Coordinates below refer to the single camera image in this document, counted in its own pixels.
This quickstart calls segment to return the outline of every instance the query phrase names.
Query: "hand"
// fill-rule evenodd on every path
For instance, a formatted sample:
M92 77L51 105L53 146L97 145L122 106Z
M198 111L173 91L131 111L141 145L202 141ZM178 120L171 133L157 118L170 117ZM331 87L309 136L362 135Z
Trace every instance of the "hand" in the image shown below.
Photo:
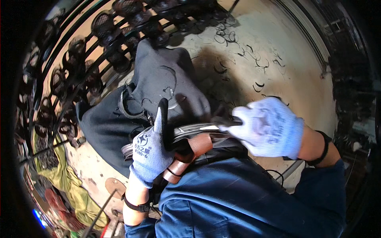
M281 100L267 97L246 107L236 107L232 114L243 124L220 127L220 130L240 139L254 156L297 158L304 120L296 117Z
M152 188L153 180L173 161L174 152L166 151L163 142L167 112L168 100L163 98L157 108L154 126L142 131L132 141L134 161L130 171L146 188Z

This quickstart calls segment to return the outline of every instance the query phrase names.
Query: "yellow-green cloth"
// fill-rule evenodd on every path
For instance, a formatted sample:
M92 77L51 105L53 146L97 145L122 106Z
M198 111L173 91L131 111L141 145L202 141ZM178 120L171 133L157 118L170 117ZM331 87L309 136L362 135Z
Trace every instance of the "yellow-green cloth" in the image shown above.
M34 132L33 141L35 151L36 137L37 134ZM61 139L57 136L55 141L59 143ZM66 163L65 147L63 145L58 146L54 148L54 152L58 158L58 166L52 170L41 169L38 158L35 158L37 173L49 179L57 189L65 192L70 205L75 209L77 219L82 224L90 226L100 211L100 207L90 198L88 192L81 187L82 181L78 179L73 168ZM106 214L102 212L95 223L94 229L101 230L106 226L107 222L108 218Z

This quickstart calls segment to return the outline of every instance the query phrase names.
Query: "blue sleeve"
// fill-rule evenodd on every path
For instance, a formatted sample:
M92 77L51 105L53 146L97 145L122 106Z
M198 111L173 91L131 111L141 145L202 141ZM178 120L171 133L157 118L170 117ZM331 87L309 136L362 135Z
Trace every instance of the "blue sleeve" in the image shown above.
M149 238L156 237L155 224L157 220L154 218L146 218L140 225L131 226L124 224L126 231L125 238Z
M305 168L293 196L342 227L346 213L343 161L339 160L334 166L326 168Z

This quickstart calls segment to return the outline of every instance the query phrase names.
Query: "black rubber band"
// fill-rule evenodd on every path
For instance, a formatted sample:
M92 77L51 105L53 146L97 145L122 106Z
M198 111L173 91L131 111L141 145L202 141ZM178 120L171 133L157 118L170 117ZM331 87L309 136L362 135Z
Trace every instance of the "black rubber band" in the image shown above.
M323 153L322 153L320 158L317 158L317 159L312 160L312 161L306 161L309 166L315 166L324 160L325 156L328 153L328 146L329 146L330 142L332 141L332 138L327 136L324 132L322 132L322 131L316 131L316 132L319 132L320 134L322 134L322 136L324 138L324 150L323 150Z
M135 211L138 211L138 212L148 212L150 210L150 206L149 206L149 199L148 201L145 203L145 204L140 204L138 206L135 206L133 204L131 204L127 198L126 198L126 194L123 193L122 195L122 198L120 200L124 200L124 202L126 203L127 207L131 208L132 210L135 210Z

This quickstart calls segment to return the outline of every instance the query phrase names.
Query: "white work glove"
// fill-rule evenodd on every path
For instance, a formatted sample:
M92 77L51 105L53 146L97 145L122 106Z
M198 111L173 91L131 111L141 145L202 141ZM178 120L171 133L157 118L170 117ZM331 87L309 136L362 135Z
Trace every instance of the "white work glove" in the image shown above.
M155 124L142 131L132 140L134 160L130 171L146 187L152 188L153 180L173 161L174 152L164 148L163 133L168 114L168 100L159 102Z
M232 115L239 117L241 126L221 126L221 131L241 140L254 156L287 156L297 159L303 136L304 120L297 117L281 100L267 97L236 107Z

